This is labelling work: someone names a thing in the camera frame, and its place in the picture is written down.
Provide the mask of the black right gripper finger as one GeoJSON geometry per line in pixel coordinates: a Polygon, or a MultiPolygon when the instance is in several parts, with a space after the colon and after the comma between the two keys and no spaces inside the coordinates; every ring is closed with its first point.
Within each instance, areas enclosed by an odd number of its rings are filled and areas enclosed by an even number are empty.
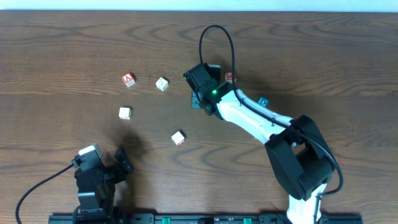
{"type": "Polygon", "coordinates": [[[200,109],[200,102],[198,100],[197,94],[192,91],[192,98],[191,98],[191,107],[193,109],[200,109]]]}
{"type": "Polygon", "coordinates": [[[208,64],[208,73],[216,81],[218,81],[218,82],[220,81],[221,67],[219,65],[210,65],[210,64],[208,64]]]}

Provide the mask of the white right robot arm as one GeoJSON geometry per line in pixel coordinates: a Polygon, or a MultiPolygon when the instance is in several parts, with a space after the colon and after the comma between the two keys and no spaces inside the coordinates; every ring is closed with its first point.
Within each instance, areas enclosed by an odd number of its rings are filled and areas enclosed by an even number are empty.
{"type": "Polygon", "coordinates": [[[232,83],[220,83],[219,71],[219,66],[199,64],[183,77],[207,115],[238,125],[264,145],[275,177],[289,195],[289,221],[318,223],[321,199],[337,169],[320,130],[305,115],[293,119],[277,114],[232,83]]]}

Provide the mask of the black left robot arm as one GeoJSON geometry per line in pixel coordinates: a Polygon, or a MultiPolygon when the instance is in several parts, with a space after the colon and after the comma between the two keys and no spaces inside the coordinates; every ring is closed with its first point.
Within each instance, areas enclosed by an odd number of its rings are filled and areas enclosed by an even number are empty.
{"type": "Polygon", "coordinates": [[[80,211],[87,220],[109,220],[113,216],[115,185],[134,171],[124,147],[114,153],[116,162],[106,167],[97,143],[81,149],[72,160],[78,187],[80,211]]]}

